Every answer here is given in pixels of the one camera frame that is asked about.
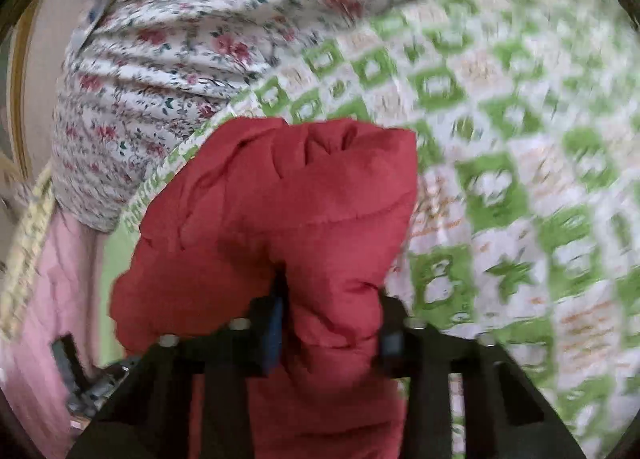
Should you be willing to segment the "green white patterned blanket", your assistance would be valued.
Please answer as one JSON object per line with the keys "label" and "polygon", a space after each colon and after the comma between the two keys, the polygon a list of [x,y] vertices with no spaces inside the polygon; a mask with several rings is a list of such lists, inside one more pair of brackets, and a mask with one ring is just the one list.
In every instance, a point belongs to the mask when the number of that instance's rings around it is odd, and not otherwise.
{"label": "green white patterned blanket", "polygon": [[286,58],[138,189],[104,285],[151,201],[242,115],[414,130],[390,293],[450,335],[495,335],[587,457],[614,449],[639,409],[639,35],[618,0],[419,0]]}

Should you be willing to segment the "red floral white quilt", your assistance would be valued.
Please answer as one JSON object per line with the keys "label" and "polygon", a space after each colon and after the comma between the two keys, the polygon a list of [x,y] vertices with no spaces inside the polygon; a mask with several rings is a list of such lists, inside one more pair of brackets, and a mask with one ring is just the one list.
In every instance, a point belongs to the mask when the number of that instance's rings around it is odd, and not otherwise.
{"label": "red floral white quilt", "polygon": [[52,124],[56,202],[111,231],[175,145],[264,72],[408,0],[116,0],[65,58]]}

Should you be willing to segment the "red quilted puffer jacket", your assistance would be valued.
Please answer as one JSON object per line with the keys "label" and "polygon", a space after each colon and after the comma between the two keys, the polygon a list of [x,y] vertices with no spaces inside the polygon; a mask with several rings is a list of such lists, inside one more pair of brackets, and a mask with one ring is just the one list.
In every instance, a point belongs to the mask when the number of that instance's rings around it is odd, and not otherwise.
{"label": "red quilted puffer jacket", "polygon": [[116,338],[207,335],[288,283],[279,366],[248,383],[261,458],[393,458],[405,408],[372,368],[378,291],[416,202],[411,130],[236,118],[152,201],[114,284]]}

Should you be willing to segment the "yellow patterned cloth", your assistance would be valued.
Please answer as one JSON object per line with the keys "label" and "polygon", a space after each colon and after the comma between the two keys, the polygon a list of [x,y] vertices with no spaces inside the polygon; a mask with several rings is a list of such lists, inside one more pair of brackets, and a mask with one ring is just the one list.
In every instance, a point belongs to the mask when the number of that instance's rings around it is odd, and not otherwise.
{"label": "yellow patterned cloth", "polygon": [[37,264],[55,210],[51,163],[43,167],[30,190],[6,261],[1,291],[1,336],[15,340],[21,333],[32,298]]}

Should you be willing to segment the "pink bed sheet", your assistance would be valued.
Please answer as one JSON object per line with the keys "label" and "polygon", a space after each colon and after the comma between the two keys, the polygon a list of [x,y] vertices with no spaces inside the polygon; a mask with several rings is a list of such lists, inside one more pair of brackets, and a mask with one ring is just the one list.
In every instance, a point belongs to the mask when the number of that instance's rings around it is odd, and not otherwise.
{"label": "pink bed sheet", "polygon": [[51,218],[36,267],[22,332],[1,343],[1,387],[34,445],[47,458],[63,458],[73,444],[66,390],[51,343],[73,335],[82,367],[93,351],[92,300],[97,231],[60,208]]}

